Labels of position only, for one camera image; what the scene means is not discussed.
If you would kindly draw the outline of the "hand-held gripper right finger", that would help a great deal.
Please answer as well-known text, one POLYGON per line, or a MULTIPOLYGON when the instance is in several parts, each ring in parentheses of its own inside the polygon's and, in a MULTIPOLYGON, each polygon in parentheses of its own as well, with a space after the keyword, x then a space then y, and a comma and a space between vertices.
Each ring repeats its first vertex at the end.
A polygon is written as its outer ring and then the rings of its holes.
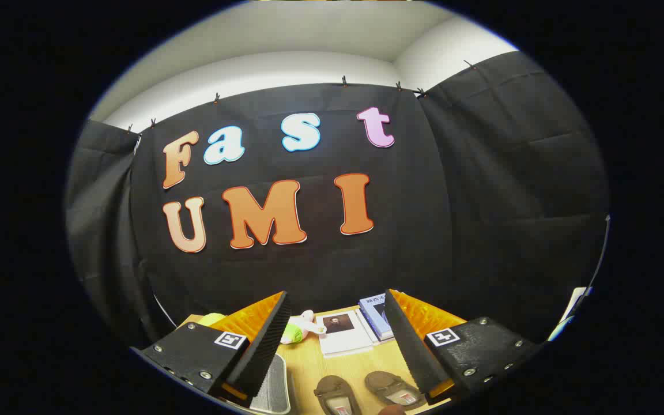
POLYGON ((460 402, 516 373, 543 348, 489 317, 464 320, 395 289, 384 313, 427 402, 460 402))

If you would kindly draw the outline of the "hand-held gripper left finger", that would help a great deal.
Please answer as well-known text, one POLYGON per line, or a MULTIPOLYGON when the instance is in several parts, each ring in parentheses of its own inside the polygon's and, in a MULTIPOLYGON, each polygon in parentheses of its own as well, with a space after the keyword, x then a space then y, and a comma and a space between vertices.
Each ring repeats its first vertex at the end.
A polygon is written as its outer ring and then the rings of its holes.
POLYGON ((226 407, 250 406, 291 317, 286 291, 214 323, 187 322, 143 349, 140 360, 193 393, 226 407))

